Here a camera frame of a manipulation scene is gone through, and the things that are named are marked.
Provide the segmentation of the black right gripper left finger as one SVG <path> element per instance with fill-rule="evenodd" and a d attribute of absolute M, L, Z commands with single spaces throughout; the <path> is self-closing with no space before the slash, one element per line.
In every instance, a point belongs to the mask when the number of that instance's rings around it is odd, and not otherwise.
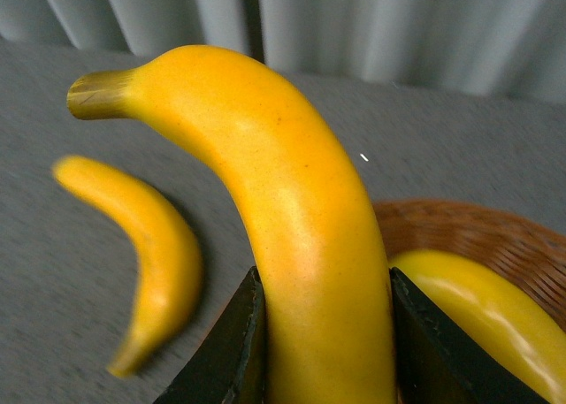
<path fill-rule="evenodd" d="M 265 299 L 251 267 L 185 367 L 157 397 L 173 403 L 262 403 L 265 370 Z"/>

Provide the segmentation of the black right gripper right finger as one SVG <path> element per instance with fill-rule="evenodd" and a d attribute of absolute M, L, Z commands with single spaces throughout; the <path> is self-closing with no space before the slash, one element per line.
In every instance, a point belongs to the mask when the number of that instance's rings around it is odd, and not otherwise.
<path fill-rule="evenodd" d="M 537 403 L 401 270 L 390 270 L 396 369 L 403 403 Z"/>

